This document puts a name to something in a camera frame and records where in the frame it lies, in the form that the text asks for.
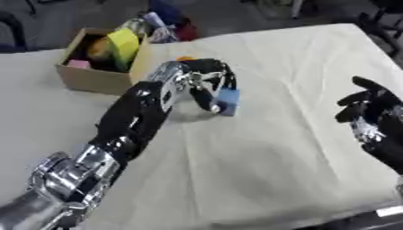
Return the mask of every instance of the blue block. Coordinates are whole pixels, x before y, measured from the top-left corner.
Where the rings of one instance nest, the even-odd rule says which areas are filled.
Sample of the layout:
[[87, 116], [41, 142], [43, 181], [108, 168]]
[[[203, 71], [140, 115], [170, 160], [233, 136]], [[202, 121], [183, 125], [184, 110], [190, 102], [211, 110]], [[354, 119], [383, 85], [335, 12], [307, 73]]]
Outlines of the blue block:
[[219, 96], [216, 98], [217, 102], [225, 102], [228, 106], [220, 114], [224, 116], [234, 116], [239, 102], [239, 90], [221, 89]]

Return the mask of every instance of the cardboard box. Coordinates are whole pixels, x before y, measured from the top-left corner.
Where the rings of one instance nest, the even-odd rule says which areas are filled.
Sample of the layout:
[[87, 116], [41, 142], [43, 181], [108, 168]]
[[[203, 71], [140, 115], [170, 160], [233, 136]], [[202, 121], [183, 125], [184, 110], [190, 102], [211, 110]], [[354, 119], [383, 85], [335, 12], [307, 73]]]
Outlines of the cardboard box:
[[121, 95], [145, 77], [151, 53], [147, 37], [141, 41], [139, 51], [128, 73], [67, 66], [68, 61], [74, 58], [74, 55], [86, 52], [86, 47], [91, 44], [90, 42], [110, 32], [112, 30], [84, 28], [70, 43], [63, 58], [56, 64], [58, 73], [68, 88], [94, 93]]

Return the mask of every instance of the robotic arm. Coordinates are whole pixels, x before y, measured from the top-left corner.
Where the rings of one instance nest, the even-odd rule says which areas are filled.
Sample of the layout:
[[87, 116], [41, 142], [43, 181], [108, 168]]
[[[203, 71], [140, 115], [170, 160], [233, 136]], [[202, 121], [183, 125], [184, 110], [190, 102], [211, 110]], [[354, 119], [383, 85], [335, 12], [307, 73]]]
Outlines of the robotic arm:
[[364, 91], [338, 102], [344, 108], [336, 115], [336, 120], [349, 123], [365, 152], [402, 175], [403, 102], [371, 80], [355, 76], [353, 83]]
[[[204, 87], [211, 84], [211, 90]], [[68, 229], [83, 222], [163, 125], [187, 91], [206, 111], [220, 113], [221, 88], [236, 89], [228, 65], [215, 59], [172, 61], [131, 87], [103, 115], [94, 139], [75, 157], [59, 152], [32, 173], [28, 190], [0, 207], [0, 229]]]

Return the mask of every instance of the chrome robotic arm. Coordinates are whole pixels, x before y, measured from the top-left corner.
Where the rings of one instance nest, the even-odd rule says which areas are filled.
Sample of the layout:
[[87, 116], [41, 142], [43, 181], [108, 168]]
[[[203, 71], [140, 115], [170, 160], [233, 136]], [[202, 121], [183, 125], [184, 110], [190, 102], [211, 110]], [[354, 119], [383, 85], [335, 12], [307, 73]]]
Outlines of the chrome robotic arm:
[[[204, 85], [211, 84], [211, 90]], [[205, 110], [220, 113], [214, 100], [221, 87], [236, 88], [229, 67], [215, 59], [173, 61], [131, 87], [103, 115], [96, 137], [75, 157], [49, 156], [31, 175], [28, 190], [0, 207], [0, 229], [57, 229], [83, 222], [99, 205], [129, 161], [158, 132], [187, 91]]]

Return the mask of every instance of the white tablecloth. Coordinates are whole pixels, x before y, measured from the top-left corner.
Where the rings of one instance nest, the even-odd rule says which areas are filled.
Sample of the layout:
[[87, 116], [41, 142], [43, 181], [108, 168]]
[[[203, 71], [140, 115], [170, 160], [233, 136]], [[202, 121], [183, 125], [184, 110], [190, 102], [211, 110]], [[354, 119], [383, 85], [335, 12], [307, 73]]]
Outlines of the white tablecloth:
[[[403, 72], [352, 25], [156, 45], [152, 66], [219, 58], [237, 74], [235, 117], [184, 97], [82, 229], [290, 229], [399, 203], [398, 176], [334, 116], [360, 75], [403, 98]], [[0, 201], [43, 157], [77, 153], [113, 96], [69, 91], [60, 50], [0, 55]]]

